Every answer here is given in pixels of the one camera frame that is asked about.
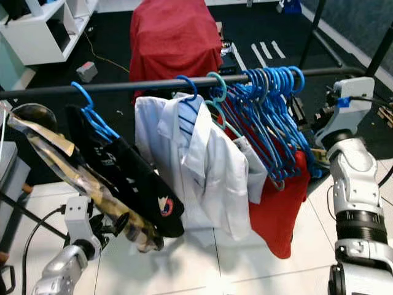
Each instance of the white cabinet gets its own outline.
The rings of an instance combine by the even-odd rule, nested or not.
[[[38,0],[26,1],[34,14],[0,20],[0,32],[25,66],[66,61],[82,35],[98,0],[56,0],[37,7]],[[59,20],[70,41],[61,50],[48,27],[48,20]]]

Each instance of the red cloth-covered box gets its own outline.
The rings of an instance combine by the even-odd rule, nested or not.
[[[130,31],[130,81],[205,76],[222,64],[220,36],[203,0],[144,0]]]

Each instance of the white tape line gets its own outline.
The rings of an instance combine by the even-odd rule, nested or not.
[[[278,47],[278,44],[276,43],[276,41],[272,41],[271,45],[273,45],[273,48],[275,49],[275,51],[277,52],[277,54],[281,57],[281,58],[285,58],[285,55],[283,54],[283,52],[281,51],[280,47]]]
[[[246,65],[243,63],[243,60],[242,60],[241,57],[240,57],[240,54],[239,54],[239,52],[238,52],[238,49],[236,48],[235,43],[232,43],[232,52],[233,52],[233,54],[234,54],[236,60],[238,61],[238,64],[239,64],[241,70],[242,70],[242,71],[247,70]]]
[[[267,65],[266,65],[265,61],[263,60],[261,54],[259,53],[257,46],[255,44],[252,44],[251,49],[252,49],[252,51],[254,51],[255,55],[258,58],[259,63],[262,65],[262,67],[266,68]]]
[[[259,42],[259,44],[261,45],[262,50],[263,50],[264,54],[266,55],[266,57],[269,60],[272,60],[273,57],[271,56],[270,51],[268,50],[268,47],[266,46],[266,44],[264,42]]]

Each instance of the black garment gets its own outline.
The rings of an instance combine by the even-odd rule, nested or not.
[[[160,235],[181,236],[182,202],[139,153],[122,138],[107,144],[79,107],[67,106],[66,116],[72,141],[89,166],[116,186],[112,193],[153,223]]]

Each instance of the printed logo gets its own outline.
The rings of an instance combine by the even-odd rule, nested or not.
[[[158,206],[160,207],[160,213],[163,217],[167,217],[172,214],[173,211],[173,201],[169,199],[168,196],[158,198]]]

